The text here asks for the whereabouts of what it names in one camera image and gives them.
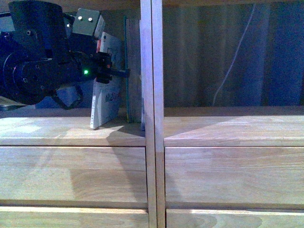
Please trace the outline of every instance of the shelf board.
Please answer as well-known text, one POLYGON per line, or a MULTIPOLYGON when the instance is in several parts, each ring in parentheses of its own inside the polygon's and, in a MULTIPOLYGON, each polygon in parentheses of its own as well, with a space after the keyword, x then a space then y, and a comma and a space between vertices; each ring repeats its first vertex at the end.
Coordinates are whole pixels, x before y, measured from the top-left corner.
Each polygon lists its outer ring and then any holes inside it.
MULTIPOLYGON (((0 11, 9 11, 8 3, 13 0, 0 2, 0 11)), ((64 12, 77 11, 78 8, 90 10, 124 10, 140 8, 140 0, 44 0, 62 6, 64 12)), ((295 0, 163 0, 164 7, 210 6, 246 3, 292 2, 295 0)))
POLYGON ((125 114, 90 129, 90 109, 19 109, 0 113, 0 145, 4 146, 145 146, 139 123, 125 114))
POLYGON ((304 107, 167 108, 164 145, 304 146, 304 107))

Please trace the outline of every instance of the robotic arm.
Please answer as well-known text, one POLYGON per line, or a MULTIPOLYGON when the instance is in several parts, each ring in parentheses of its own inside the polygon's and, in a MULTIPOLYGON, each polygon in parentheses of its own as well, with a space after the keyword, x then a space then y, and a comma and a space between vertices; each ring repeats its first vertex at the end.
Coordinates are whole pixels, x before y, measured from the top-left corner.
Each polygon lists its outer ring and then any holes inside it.
POLYGON ((104 28, 99 11, 79 9, 74 18, 59 5, 37 0, 11 2, 9 10, 0 14, 11 16, 15 28, 0 33, 0 111, 35 105, 46 96, 71 109, 82 101, 79 83, 97 78, 107 84, 111 75, 127 76, 112 69, 111 55, 96 53, 104 28), (66 27, 73 27, 69 38, 66 27), (70 107, 57 96, 68 86, 78 93, 70 107))

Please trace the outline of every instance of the wooden shelf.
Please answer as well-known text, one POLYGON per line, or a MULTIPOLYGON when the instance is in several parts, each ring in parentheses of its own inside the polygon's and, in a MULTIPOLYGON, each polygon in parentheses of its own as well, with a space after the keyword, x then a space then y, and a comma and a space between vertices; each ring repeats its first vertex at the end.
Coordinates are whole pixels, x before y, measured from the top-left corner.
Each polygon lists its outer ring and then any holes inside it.
POLYGON ((164 145, 304 146, 304 108, 165 109, 164 145))
MULTIPOLYGON (((8 3, 13 0, 0 2, 0 11, 9 11, 8 3)), ((124 10, 140 8, 140 0, 44 0, 62 6, 64 12, 77 11, 78 8, 90 10, 124 10)), ((211 6, 227 4, 292 2, 295 0, 163 0, 164 7, 211 6)))
MULTIPOLYGON (((0 2, 0 11, 9 11, 8 3, 14 0, 4 0, 0 2)), ((77 11, 79 8, 89 10, 124 10, 136 9, 140 7, 139 0, 43 0, 58 4, 64 12, 77 11)))
POLYGON ((0 207, 1 227, 148 228, 148 213, 131 209, 0 207))
POLYGON ((145 146, 139 123, 125 114, 90 129, 90 109, 27 109, 0 113, 1 146, 145 146))

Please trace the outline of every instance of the shelf compartment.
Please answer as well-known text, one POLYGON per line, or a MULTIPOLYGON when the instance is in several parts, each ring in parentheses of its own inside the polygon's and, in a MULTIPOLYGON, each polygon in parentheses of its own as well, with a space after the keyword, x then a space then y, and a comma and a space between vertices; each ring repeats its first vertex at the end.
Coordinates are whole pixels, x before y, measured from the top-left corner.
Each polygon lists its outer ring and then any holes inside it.
POLYGON ((304 107, 167 108, 164 145, 304 146, 304 107))

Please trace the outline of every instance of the cable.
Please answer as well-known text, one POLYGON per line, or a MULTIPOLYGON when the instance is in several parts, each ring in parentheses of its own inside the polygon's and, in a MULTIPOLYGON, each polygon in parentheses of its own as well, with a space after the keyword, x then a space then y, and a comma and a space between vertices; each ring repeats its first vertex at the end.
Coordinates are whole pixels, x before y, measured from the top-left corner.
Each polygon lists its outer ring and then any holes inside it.
POLYGON ((0 112, 13 111, 22 107, 25 107, 25 105, 0 105, 0 112))
POLYGON ((255 12, 255 9, 256 9, 256 4, 253 4, 253 7, 252 7, 252 11, 251 11, 249 20, 248 20, 248 22, 247 22, 247 25, 246 25, 245 30, 244 30, 244 32, 243 32, 243 35, 242 35, 241 39, 239 40, 239 43, 238 43, 238 46, 237 46, 237 50, 236 50, 236 52, 235 52, 235 54, 234 54, 234 57, 233 57, 233 60, 232 60, 232 62, 231 62, 231 65, 230 65, 230 67, 229 67, 229 70, 227 71, 227 73, 226 73, 226 75, 225 75, 225 77, 224 77, 224 80, 223 80, 222 84, 219 86, 219 88, 217 89, 217 91, 216 91, 215 94, 214 94, 213 102, 212 102, 212 106, 213 106, 213 107, 215 106, 215 101, 216 101, 216 99, 217 99, 218 93, 219 93, 219 91, 222 89, 224 83, 226 82, 226 80, 227 80, 227 78, 228 78, 228 75, 230 74, 230 71, 231 71, 231 69, 232 69, 232 67, 233 67, 233 65, 234 65, 234 62, 235 62, 236 59, 237 59, 239 48, 241 47, 241 44, 242 44, 243 39, 244 39, 244 36, 245 36, 245 34, 246 34, 247 30, 248 30, 248 27, 249 27, 250 22, 251 22, 251 20, 252 20, 252 16, 253 16, 253 14, 254 14, 254 12, 255 12))

